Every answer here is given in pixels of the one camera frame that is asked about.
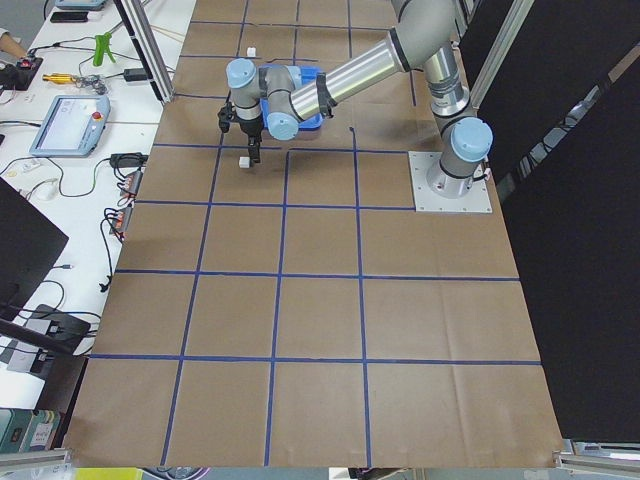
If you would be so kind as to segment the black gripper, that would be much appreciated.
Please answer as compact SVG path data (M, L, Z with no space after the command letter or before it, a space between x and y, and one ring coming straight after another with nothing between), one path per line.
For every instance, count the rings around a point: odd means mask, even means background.
M257 113L247 113L244 109L234 106L232 102L225 102L217 113L218 126L223 134L227 134L233 123L240 126L247 136L247 151L253 164L261 162L260 145L264 128L261 110Z

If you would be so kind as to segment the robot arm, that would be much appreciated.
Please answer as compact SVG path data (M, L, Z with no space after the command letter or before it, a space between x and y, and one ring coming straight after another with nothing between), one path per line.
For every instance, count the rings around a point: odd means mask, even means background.
M444 151L426 174L428 186L449 199L467 195L480 181L476 170L491 149L490 126L471 110L450 42L454 8L448 1L395 1L397 24L383 40L306 84L292 67L258 67L239 58L226 67L229 100L218 112L228 132L238 124L247 137L249 159L260 160L261 134L280 141L294 139L299 126L320 115L329 117L340 102L388 77L422 69L431 94L431 110Z

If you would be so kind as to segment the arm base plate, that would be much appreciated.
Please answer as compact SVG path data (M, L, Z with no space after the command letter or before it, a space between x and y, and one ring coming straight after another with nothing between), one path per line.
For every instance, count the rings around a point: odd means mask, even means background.
M493 209L482 164L464 179L447 175L440 152L409 151L409 171L415 211L435 214L490 214Z

